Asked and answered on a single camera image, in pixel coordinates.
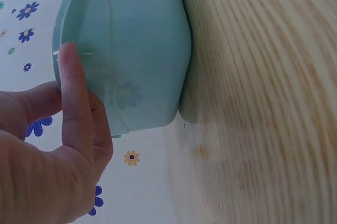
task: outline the wooden board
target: wooden board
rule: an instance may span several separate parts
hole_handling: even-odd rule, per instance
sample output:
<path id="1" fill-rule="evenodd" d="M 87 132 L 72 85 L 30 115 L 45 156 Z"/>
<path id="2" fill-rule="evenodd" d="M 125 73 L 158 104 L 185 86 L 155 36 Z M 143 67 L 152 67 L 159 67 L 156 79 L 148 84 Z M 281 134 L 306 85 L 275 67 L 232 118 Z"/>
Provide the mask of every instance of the wooden board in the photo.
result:
<path id="1" fill-rule="evenodd" d="M 178 224 L 337 223 L 337 0 L 186 0 Z"/>

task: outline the blue flower print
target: blue flower print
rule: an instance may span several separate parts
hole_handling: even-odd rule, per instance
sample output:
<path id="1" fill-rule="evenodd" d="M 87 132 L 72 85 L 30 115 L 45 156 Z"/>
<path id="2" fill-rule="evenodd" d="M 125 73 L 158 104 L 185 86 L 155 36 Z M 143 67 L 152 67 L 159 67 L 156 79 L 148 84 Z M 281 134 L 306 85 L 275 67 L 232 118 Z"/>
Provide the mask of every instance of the blue flower print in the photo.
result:
<path id="1" fill-rule="evenodd" d="M 27 4 L 25 8 L 22 8 L 20 10 L 20 14 L 16 16 L 16 18 L 19 18 L 19 21 L 21 21 L 23 18 L 28 18 L 31 16 L 31 13 L 37 11 L 37 7 L 40 4 L 37 2 L 33 2 L 32 4 Z"/>
<path id="2" fill-rule="evenodd" d="M 139 93 L 141 88 L 134 85 L 131 81 L 122 85 L 117 85 L 117 105 L 120 110 L 130 107 L 137 107 L 137 101 L 142 101 L 143 96 Z"/>
<path id="3" fill-rule="evenodd" d="M 24 72 L 28 72 L 30 69 L 32 69 L 32 64 L 28 63 L 23 67 Z"/>
<path id="4" fill-rule="evenodd" d="M 37 137 L 40 137 L 43 133 L 42 125 L 49 126 L 52 124 L 52 122 L 53 122 L 52 117 L 48 116 L 44 119 L 38 120 L 30 124 L 27 130 L 27 133 L 26 133 L 26 137 L 30 136 L 33 130 L 34 130 L 34 135 Z"/>
<path id="5" fill-rule="evenodd" d="M 26 29 L 20 33 L 19 40 L 21 40 L 21 43 L 23 44 L 24 42 L 28 42 L 33 35 L 33 28 Z"/>
<path id="6" fill-rule="evenodd" d="M 96 186 L 95 196 L 98 196 L 101 193 L 102 193 L 102 187 Z M 93 209 L 91 209 L 91 211 L 89 212 L 89 215 L 91 215 L 91 216 L 96 215 L 96 209 L 95 209 L 95 207 L 101 207 L 103 204 L 104 204 L 103 199 L 101 199 L 99 197 L 95 197 L 95 205 L 94 205 Z"/>

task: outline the hand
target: hand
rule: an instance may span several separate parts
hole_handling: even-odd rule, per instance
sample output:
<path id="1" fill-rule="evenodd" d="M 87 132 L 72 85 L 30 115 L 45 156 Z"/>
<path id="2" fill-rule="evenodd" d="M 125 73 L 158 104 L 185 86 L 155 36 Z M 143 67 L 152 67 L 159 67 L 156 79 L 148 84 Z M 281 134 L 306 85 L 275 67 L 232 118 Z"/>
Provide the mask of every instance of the hand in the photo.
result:
<path id="1" fill-rule="evenodd" d="M 1 223 L 68 223 L 88 213 L 94 204 L 95 185 L 112 157 L 104 106 L 87 91 L 73 44 L 61 48 L 58 63 L 62 95 L 55 82 L 0 93 L 0 147 L 5 146 L 2 158 L 8 156 L 10 165 L 8 177 L 0 165 L 4 173 L 0 189 L 5 188 L 0 197 L 13 201 L 2 206 L 0 199 Z M 61 147 L 42 152 L 23 142 L 29 124 L 61 108 Z"/>

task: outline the embossed flower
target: embossed flower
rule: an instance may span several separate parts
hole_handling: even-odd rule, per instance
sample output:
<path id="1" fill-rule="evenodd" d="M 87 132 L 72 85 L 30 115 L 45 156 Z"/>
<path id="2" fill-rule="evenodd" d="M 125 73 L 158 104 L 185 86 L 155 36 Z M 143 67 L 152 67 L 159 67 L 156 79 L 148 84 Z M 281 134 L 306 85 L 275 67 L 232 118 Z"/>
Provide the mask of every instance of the embossed flower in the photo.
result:
<path id="1" fill-rule="evenodd" d="M 94 204 L 93 209 L 91 209 L 91 211 L 89 212 L 89 215 L 91 215 L 91 216 L 96 215 L 96 208 L 95 207 L 101 207 L 104 204 L 103 199 L 101 199 L 100 197 L 97 197 L 101 193 L 102 193 L 102 187 L 96 186 L 95 204 Z"/>
<path id="2" fill-rule="evenodd" d="M 137 101 L 142 101 L 143 96 L 139 93 L 141 88 L 129 81 L 122 85 L 117 84 L 117 105 L 120 110 L 130 107 L 137 107 Z"/>
<path id="3" fill-rule="evenodd" d="M 24 42 L 28 42 L 32 36 L 34 36 L 33 28 L 26 29 L 20 33 L 19 40 L 23 44 Z"/>
<path id="4" fill-rule="evenodd" d="M 27 64 L 23 67 L 23 71 L 24 71 L 24 72 L 28 72 L 30 69 L 32 69 L 32 64 L 31 64 L 31 63 L 27 63 Z"/>
<path id="5" fill-rule="evenodd" d="M 27 133 L 26 133 L 26 137 L 30 136 L 31 133 L 34 131 L 34 135 L 37 137 L 40 137 L 43 133 L 43 126 L 49 126 L 51 125 L 53 122 L 53 119 L 51 116 L 48 116 L 44 119 L 38 120 L 32 124 L 29 125 Z"/>
<path id="6" fill-rule="evenodd" d="M 27 4 L 24 8 L 20 10 L 20 13 L 16 16 L 16 18 L 19 18 L 19 21 L 21 21 L 23 18 L 29 18 L 31 16 L 31 13 L 37 11 L 37 7 L 39 5 L 40 4 L 37 2 Z"/>
<path id="7" fill-rule="evenodd" d="M 12 47 L 12 48 L 10 48 L 10 49 L 8 50 L 8 54 L 9 54 L 9 55 L 11 55 L 11 54 L 13 54 L 13 53 L 14 53 L 14 51 L 15 51 L 15 48 L 14 48 L 14 47 Z"/>
<path id="8" fill-rule="evenodd" d="M 137 166 L 137 163 L 141 161 L 139 159 L 139 154 L 136 153 L 135 150 L 126 152 L 124 157 L 124 162 L 126 162 L 129 166 Z"/>

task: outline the plastic container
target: plastic container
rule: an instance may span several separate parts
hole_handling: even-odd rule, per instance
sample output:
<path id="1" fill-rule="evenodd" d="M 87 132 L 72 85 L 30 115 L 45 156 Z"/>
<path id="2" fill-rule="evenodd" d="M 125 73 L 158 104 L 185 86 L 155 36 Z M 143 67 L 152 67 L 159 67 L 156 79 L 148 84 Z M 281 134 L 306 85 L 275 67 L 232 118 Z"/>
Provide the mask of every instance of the plastic container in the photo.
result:
<path id="1" fill-rule="evenodd" d="M 191 55 L 182 0 L 63 0 L 52 48 L 59 84 L 58 51 L 70 41 L 113 135 L 174 119 Z"/>

